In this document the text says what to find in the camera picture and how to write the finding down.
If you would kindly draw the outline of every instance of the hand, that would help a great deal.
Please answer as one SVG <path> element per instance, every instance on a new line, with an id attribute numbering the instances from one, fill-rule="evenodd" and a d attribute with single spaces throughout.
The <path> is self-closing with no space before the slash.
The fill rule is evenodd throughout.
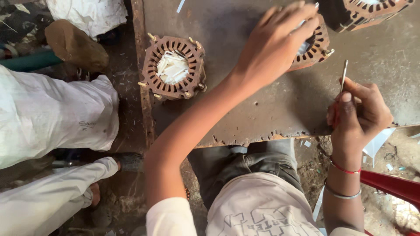
<path id="1" fill-rule="evenodd" d="M 339 103 L 340 123 L 331 135 L 333 160 L 348 171 L 360 169 L 362 149 L 393 121 L 376 84 L 358 84 L 346 77 Z M 361 100 L 356 108 L 355 97 Z M 327 123 L 335 119 L 333 105 L 328 107 Z"/>
<path id="2" fill-rule="evenodd" d="M 240 83 L 257 91 L 284 74 L 299 47 L 318 27 L 317 10 L 314 4 L 304 1 L 284 9 L 270 8 L 252 31 L 232 71 L 241 75 Z M 309 20 L 296 29 L 305 19 Z"/>

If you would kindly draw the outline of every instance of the red thread bracelet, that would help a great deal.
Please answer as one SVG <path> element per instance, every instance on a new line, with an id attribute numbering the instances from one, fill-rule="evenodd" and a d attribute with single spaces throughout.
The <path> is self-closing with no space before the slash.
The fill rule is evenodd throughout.
<path id="1" fill-rule="evenodd" d="M 339 167 L 336 163 L 334 163 L 333 162 L 333 159 L 331 157 L 330 157 L 330 163 L 331 163 L 331 165 L 333 165 L 333 167 L 335 167 L 335 168 L 337 168 L 337 169 L 339 169 L 339 170 L 341 170 L 343 172 L 346 172 L 347 174 L 357 174 L 357 173 L 360 173 L 360 171 L 362 170 L 362 167 L 360 167 L 360 169 L 358 171 L 348 171 L 348 170 L 345 170 L 345 169 Z"/>

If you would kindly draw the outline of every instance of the rusty stator core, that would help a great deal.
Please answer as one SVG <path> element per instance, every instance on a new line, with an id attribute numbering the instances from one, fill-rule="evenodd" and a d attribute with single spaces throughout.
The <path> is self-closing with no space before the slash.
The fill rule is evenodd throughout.
<path id="1" fill-rule="evenodd" d="M 403 9 L 414 3 L 414 0 L 379 0 L 378 4 L 368 4 L 362 0 L 339 0 L 337 11 L 345 12 L 344 18 L 340 19 L 337 32 L 345 29 L 353 31 L 376 25 L 384 20 L 389 20 Z"/>
<path id="2" fill-rule="evenodd" d="M 150 40 L 152 45 L 146 50 L 144 59 L 143 75 L 144 80 L 142 86 L 149 89 L 157 98 L 166 99 L 189 99 L 193 97 L 199 90 L 205 90 L 204 84 L 206 79 L 204 72 L 204 63 L 202 57 L 205 55 L 203 46 L 196 41 L 192 43 L 188 39 L 164 36 L 152 36 Z M 165 84 L 160 77 L 157 76 L 157 64 L 161 60 L 165 51 L 180 52 L 188 60 L 187 76 L 176 84 Z"/>
<path id="3" fill-rule="evenodd" d="M 327 49 L 330 44 L 330 38 L 328 37 L 324 18 L 320 14 L 317 14 L 317 17 L 319 18 L 319 26 L 314 31 L 312 37 L 306 40 L 306 42 L 310 44 L 307 51 L 294 58 L 288 71 L 299 70 L 312 66 L 315 63 L 322 62 L 334 52 L 334 49 Z"/>

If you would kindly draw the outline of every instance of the white sack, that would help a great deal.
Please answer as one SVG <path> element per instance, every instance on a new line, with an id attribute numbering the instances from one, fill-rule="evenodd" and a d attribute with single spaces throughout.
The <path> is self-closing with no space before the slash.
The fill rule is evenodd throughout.
<path id="1" fill-rule="evenodd" d="M 109 150 L 118 126 L 106 76 L 66 83 L 0 65 L 0 169 L 59 147 Z"/>
<path id="2" fill-rule="evenodd" d="M 127 22 L 123 0 L 47 0 L 54 20 L 66 19 L 96 39 Z"/>

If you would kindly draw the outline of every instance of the white t-shirt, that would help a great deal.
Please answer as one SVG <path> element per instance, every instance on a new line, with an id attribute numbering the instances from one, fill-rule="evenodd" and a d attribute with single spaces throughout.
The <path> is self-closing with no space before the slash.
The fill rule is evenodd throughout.
<path id="1" fill-rule="evenodd" d="M 196 236 L 188 201 L 172 197 L 146 215 L 148 236 Z M 278 176 L 251 173 L 229 181 L 207 215 L 207 236 L 322 236 L 304 194 Z M 365 236 L 336 228 L 330 236 Z"/>

